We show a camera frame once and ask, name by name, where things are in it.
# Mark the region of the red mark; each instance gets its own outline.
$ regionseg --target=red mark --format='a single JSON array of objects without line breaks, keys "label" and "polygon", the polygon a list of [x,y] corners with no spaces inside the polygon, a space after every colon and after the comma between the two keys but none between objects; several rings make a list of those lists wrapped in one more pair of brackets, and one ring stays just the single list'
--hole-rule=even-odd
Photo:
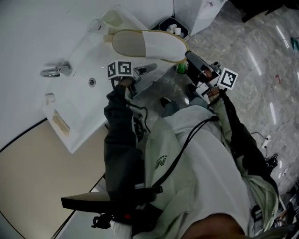
[{"label": "red mark", "polygon": [[280,83],[279,75],[276,75],[275,78],[278,78],[279,84],[281,84],[281,83]]},{"label": "red mark", "polygon": [[123,217],[124,217],[125,219],[131,219],[131,215],[130,215],[130,214],[125,214],[125,215],[123,215]]}]

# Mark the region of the person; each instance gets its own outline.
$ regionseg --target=person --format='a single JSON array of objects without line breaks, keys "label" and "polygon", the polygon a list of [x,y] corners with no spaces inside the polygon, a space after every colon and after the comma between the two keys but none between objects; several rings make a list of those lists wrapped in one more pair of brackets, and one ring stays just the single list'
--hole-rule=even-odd
[{"label": "person", "polygon": [[[107,95],[104,110],[110,125],[104,155],[107,191],[116,198],[134,189],[142,162],[145,186],[150,187],[173,163],[198,123],[214,116],[219,119],[207,122],[192,137],[162,184],[164,192],[151,203],[163,211],[155,229],[134,238],[253,237],[257,222],[252,212],[257,206],[262,210],[262,230],[270,229],[278,209],[278,188],[225,90],[212,88],[208,104],[190,84],[190,104],[183,109],[161,98],[164,113],[151,128],[143,161],[142,151],[136,148],[133,113],[124,100],[131,84],[132,79],[123,78]],[[111,227],[119,238],[132,237],[130,226],[111,221]]]}]

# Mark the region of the sneaker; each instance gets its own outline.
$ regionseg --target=sneaker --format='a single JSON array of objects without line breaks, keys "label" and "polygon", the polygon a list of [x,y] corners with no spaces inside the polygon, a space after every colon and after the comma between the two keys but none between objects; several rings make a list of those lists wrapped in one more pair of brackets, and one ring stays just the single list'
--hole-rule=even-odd
[{"label": "sneaker", "polygon": [[187,93],[188,95],[192,95],[196,91],[196,86],[193,84],[187,85]]},{"label": "sneaker", "polygon": [[163,106],[163,108],[165,108],[165,106],[166,106],[167,104],[169,104],[169,103],[171,102],[171,100],[168,99],[168,98],[166,98],[166,97],[162,97],[162,98],[160,99],[160,102],[161,102],[161,105]]}]

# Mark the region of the black sleeve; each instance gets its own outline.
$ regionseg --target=black sleeve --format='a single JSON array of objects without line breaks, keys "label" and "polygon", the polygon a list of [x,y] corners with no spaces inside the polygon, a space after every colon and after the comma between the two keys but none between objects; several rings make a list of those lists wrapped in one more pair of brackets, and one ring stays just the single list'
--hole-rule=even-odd
[{"label": "black sleeve", "polygon": [[117,85],[107,95],[104,115],[109,132],[104,141],[106,188],[112,200],[123,199],[134,189],[136,174],[144,170],[142,151],[136,148],[136,134],[132,127],[133,112],[127,107],[126,88]]},{"label": "black sleeve", "polygon": [[233,149],[234,158],[243,155],[243,167],[248,169],[248,175],[261,176],[274,187],[278,194],[278,187],[270,176],[262,152],[258,149],[256,141],[250,135],[245,125],[240,122],[235,107],[224,90],[220,90],[220,98],[223,99],[232,130],[230,147]]}]

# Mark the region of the hand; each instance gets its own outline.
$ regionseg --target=hand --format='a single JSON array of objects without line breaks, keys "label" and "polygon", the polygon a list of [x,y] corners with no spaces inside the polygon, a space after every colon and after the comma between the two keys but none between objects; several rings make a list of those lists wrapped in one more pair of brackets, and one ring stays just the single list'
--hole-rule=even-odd
[{"label": "hand", "polygon": [[133,82],[134,79],[132,77],[123,77],[121,80],[119,80],[118,84],[129,87]]},{"label": "hand", "polygon": [[213,96],[213,95],[217,95],[219,94],[219,87],[213,87],[208,93],[207,95],[210,97],[210,96]]},{"label": "hand", "polygon": [[213,80],[213,75],[209,69],[204,69],[199,75],[198,80],[202,83],[207,83]]}]

